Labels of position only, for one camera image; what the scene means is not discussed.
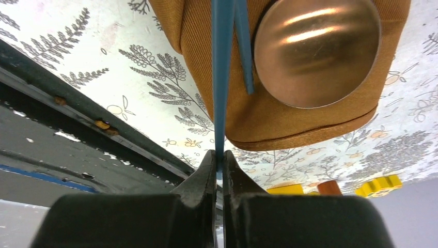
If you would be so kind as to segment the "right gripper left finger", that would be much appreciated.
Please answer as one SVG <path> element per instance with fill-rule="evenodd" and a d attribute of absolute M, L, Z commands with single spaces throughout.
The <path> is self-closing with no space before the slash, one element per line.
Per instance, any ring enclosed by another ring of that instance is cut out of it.
<path fill-rule="evenodd" d="M 216 156 L 166 194 L 70 194 L 46 214 L 32 247 L 214 247 Z"/>

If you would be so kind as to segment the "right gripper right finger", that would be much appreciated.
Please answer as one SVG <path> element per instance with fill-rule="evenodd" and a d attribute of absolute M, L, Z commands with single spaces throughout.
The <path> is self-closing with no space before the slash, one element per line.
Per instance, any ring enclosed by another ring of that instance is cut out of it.
<path fill-rule="evenodd" d="M 373 204 L 356 196 L 273 195 L 233 153 L 223 159 L 224 227 L 229 247 L 393 247 Z"/>

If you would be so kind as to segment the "dark teal chopstick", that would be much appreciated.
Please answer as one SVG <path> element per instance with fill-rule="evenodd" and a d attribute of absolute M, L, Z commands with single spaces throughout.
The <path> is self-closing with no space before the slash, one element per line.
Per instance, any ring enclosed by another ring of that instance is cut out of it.
<path fill-rule="evenodd" d="M 224 167 L 224 143 L 233 39 L 235 1 L 211 2 L 211 50 L 214 102 L 216 178 L 221 180 Z"/>
<path fill-rule="evenodd" d="M 236 0 L 234 22 L 236 26 L 244 83 L 249 95 L 254 93 L 251 34 L 246 0 Z"/>

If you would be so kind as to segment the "orange cloth napkin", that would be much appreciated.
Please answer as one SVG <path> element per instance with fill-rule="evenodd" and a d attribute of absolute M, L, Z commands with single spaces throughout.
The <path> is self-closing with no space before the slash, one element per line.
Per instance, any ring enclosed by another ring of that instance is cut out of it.
<path fill-rule="evenodd" d="M 214 120 L 212 1 L 152 1 L 164 33 L 185 60 L 197 89 Z M 254 39 L 265 12 L 276 1 L 247 1 L 251 34 L 254 93 L 246 91 L 235 22 L 230 59 L 225 136 L 249 151 L 306 146 L 341 136 L 365 125 L 375 114 L 410 1 L 372 1 L 381 21 L 377 59 L 366 79 L 342 100 L 319 108 L 297 108 L 278 101 L 262 85 L 254 63 Z"/>

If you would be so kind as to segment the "brown wooden spoon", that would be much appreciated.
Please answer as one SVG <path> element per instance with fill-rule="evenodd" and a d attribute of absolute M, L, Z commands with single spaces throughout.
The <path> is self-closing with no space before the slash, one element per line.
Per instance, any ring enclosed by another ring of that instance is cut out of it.
<path fill-rule="evenodd" d="M 372 1 L 276 1 L 256 30 L 254 63 L 272 97 L 314 109 L 360 86 L 380 41 L 381 21 Z"/>

